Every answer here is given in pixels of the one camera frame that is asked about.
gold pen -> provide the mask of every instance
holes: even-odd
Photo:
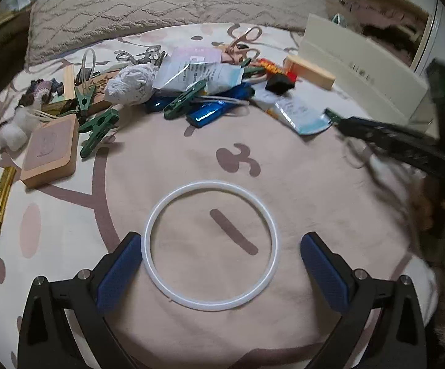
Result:
[[[14,166],[7,166],[2,172],[0,179],[0,233],[2,222],[4,221],[4,212],[6,211],[6,204],[9,198],[10,187],[13,184],[16,168]]]

white ring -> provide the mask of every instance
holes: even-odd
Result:
[[[190,298],[183,297],[182,295],[175,293],[173,290],[171,290],[163,283],[162,279],[159,277],[159,274],[154,267],[153,258],[151,256],[151,231],[153,229],[154,223],[158,218],[158,215],[174,199],[180,197],[185,193],[200,189],[219,189],[219,190],[229,191],[230,193],[243,197],[244,199],[252,203],[255,206],[255,208],[257,208],[260,211],[265,221],[267,222],[267,226],[270,229],[270,238],[272,242],[272,247],[270,253],[270,260],[265,270],[265,273],[258,280],[258,282],[256,282],[256,285],[250,291],[238,295],[237,297],[231,300],[212,302],[212,301],[192,300]],[[175,191],[169,193],[154,207],[147,221],[146,229],[144,231],[144,236],[142,238],[142,260],[145,264],[147,273],[151,278],[151,280],[154,282],[154,284],[163,292],[164,295],[174,300],[175,302],[179,303],[180,305],[184,305],[184,307],[197,309],[200,311],[223,311],[225,309],[239,307],[240,305],[246,304],[248,301],[255,298],[265,287],[267,287],[270,280],[274,276],[274,273],[276,272],[278,251],[279,251],[279,245],[278,245],[276,225],[265,205],[263,205],[258,198],[256,198],[253,194],[251,194],[244,188],[241,188],[231,183],[226,183],[224,181],[196,181],[194,183],[186,184],[185,186],[182,186],[176,189]]]

white plastic package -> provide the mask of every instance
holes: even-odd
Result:
[[[207,81],[207,93],[215,95],[241,83],[244,69],[217,62],[178,61],[165,58],[153,87],[163,91],[184,92],[194,83]]]
[[[291,127],[296,133],[308,136],[323,132],[331,125],[330,119],[312,107],[309,107],[299,93],[290,90],[281,96],[265,90],[265,83],[253,85],[255,95],[252,100],[271,117]]]

tan eraser block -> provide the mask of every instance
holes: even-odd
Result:
[[[76,171],[79,122],[70,114],[35,130],[24,157],[21,180],[34,188]]]
[[[284,60],[284,68],[326,90],[331,90],[335,82],[335,76],[330,72],[297,55],[288,55]]]

clothespin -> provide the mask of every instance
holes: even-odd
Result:
[[[78,111],[79,116],[86,117],[88,116],[89,105],[91,105],[91,99],[93,98],[93,94],[95,93],[96,85],[93,83],[86,94],[82,94],[79,91],[79,87],[76,86],[76,98],[78,103]]]
[[[180,94],[164,109],[164,119],[176,119],[181,115],[190,111],[190,102],[200,93],[207,85],[207,81],[198,81],[187,91]]]
[[[89,139],[86,140],[81,149],[81,158],[86,158],[93,152],[101,139],[106,136],[106,133],[115,127],[115,123],[118,122],[119,118],[116,109],[108,109],[96,118],[88,120],[79,126],[77,130],[79,133],[91,132]]]

